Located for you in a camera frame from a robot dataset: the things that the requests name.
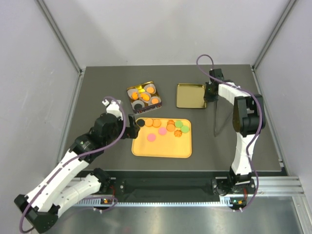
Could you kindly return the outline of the tan round biscuit front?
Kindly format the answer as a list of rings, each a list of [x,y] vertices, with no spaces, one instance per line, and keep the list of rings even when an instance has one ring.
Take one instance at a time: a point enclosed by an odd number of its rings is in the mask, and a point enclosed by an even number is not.
[[[148,88],[146,89],[146,91],[147,91],[148,93],[150,93],[150,94],[154,94],[154,93],[155,93],[155,89],[154,89],[154,87],[152,87],[152,86],[148,87]]]

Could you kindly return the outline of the black sandwich cookie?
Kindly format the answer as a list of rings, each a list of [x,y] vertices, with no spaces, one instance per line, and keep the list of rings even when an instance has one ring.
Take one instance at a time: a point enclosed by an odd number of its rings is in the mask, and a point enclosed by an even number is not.
[[[143,108],[143,106],[140,103],[137,103],[137,104],[134,105],[134,109],[135,110],[139,110],[139,109],[142,109],[142,108]]]

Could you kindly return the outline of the orange fish shaped cookie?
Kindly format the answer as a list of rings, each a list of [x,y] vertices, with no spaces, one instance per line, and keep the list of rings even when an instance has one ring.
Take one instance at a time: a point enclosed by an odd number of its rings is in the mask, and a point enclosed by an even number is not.
[[[141,94],[140,94],[140,97],[141,97],[141,99],[143,99],[144,101],[149,101],[149,100],[150,100],[149,95],[146,94],[146,93],[141,93]]]

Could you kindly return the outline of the decorated cookie tin box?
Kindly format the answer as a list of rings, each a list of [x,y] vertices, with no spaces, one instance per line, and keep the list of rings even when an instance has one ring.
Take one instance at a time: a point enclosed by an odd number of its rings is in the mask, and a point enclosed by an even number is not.
[[[143,89],[143,87],[144,87],[146,84],[149,84],[149,83],[153,83],[153,84],[155,85],[155,83],[154,83],[153,81],[149,81],[149,82],[142,83],[142,84],[139,84],[139,85],[131,86],[131,87],[127,88],[126,92],[127,92],[129,89],[134,89],[134,88],[135,88],[135,89],[138,89],[138,93],[145,92],[144,89]],[[157,96],[157,97],[159,97],[159,98],[161,99],[161,97],[160,97],[160,95],[159,95],[159,93],[158,93],[157,87],[156,87],[156,93],[155,93],[155,94],[152,94],[151,97],[152,97],[152,96]],[[131,99],[129,98],[129,101],[130,101],[131,108],[132,108],[132,102],[134,102],[134,100],[131,100]],[[134,111],[133,108],[132,108],[132,110],[133,110],[133,112],[134,112],[135,115],[139,115],[139,114],[143,114],[143,113],[146,113],[146,112],[149,112],[149,111],[152,111],[152,110],[156,110],[156,109],[159,109],[159,108],[162,106],[162,102],[161,102],[160,104],[157,104],[157,105],[149,105],[149,103],[146,103],[146,102],[144,102],[144,103],[145,103],[145,107],[142,108],[142,109],[140,109],[140,110]]]

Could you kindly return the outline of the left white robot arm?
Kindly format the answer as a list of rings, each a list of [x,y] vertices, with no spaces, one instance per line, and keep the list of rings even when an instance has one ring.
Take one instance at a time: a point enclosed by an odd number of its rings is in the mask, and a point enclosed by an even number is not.
[[[26,219],[39,234],[50,230],[61,215],[83,199],[95,193],[104,194],[111,188],[111,178],[95,168],[86,178],[68,188],[67,185],[98,156],[120,139],[135,139],[140,127],[129,115],[130,125],[122,116],[103,113],[89,132],[78,136],[61,162],[40,185],[26,195],[18,195],[14,203],[22,213],[20,225]]]

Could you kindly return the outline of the gold tin lid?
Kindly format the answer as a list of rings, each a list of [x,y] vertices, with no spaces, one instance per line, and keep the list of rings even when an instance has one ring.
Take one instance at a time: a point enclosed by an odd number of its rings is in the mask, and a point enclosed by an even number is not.
[[[205,109],[205,85],[194,83],[179,83],[176,89],[176,107],[184,109]]]

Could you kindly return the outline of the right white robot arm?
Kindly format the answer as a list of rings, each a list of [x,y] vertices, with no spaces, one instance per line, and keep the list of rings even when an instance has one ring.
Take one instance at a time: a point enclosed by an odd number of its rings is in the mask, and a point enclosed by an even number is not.
[[[217,102],[219,97],[226,99],[233,106],[232,124],[236,132],[235,156],[227,176],[227,185],[220,182],[216,187],[239,193],[254,184],[251,166],[254,146],[266,125],[263,96],[225,80],[221,69],[211,69],[209,77],[204,100]]]

